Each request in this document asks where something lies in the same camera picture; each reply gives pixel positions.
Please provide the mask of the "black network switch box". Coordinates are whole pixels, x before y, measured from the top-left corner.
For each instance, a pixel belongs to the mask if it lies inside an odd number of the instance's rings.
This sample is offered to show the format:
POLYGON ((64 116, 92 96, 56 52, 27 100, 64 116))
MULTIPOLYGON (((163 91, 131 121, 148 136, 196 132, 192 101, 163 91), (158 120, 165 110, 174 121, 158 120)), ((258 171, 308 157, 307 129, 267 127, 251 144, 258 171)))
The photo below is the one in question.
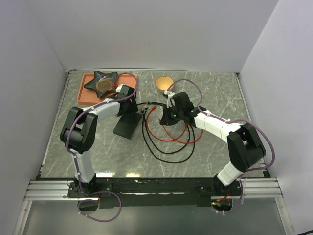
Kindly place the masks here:
POLYGON ((140 120, 141 114, 137 112, 122 115, 113 129, 113 133, 130 140, 140 120))

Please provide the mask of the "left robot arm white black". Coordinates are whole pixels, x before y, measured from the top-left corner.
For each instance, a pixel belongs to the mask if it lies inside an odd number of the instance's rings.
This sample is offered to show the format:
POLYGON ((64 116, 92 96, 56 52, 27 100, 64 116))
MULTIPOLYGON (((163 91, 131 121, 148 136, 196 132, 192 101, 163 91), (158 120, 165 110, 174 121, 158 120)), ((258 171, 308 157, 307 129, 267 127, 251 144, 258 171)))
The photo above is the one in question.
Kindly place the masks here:
POLYGON ((120 117, 113 133, 131 139, 141 119, 135 95, 136 89, 122 84, 117 86, 116 93, 102 102, 84 109, 73 107, 68 113, 60 140, 72 156, 75 185, 86 197, 93 196, 99 188, 90 156, 97 124, 109 117, 120 117))

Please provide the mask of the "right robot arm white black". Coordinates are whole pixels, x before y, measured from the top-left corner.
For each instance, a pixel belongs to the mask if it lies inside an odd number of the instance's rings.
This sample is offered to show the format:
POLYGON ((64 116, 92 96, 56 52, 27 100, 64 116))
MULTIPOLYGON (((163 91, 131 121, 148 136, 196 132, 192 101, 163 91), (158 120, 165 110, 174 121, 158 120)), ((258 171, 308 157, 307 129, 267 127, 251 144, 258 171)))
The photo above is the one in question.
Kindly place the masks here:
POLYGON ((207 131, 227 143, 229 162, 213 178, 213 189, 225 195, 231 183, 261 160, 266 150, 256 128, 249 123, 239 124, 209 113, 205 108, 196 108, 186 92, 165 91, 166 106, 163 107, 161 125, 171 126, 179 121, 207 131))

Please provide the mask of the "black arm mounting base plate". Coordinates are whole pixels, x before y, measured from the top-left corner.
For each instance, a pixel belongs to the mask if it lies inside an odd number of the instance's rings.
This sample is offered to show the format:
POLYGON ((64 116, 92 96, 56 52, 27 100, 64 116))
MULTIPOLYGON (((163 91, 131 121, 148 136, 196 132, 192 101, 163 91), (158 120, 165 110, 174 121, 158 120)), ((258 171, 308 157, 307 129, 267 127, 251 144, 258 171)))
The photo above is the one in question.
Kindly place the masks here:
POLYGON ((228 186, 211 177, 200 178, 97 178, 90 184, 70 183, 71 199, 94 199, 99 207, 180 206, 209 207, 213 198, 240 196, 238 181, 228 186))

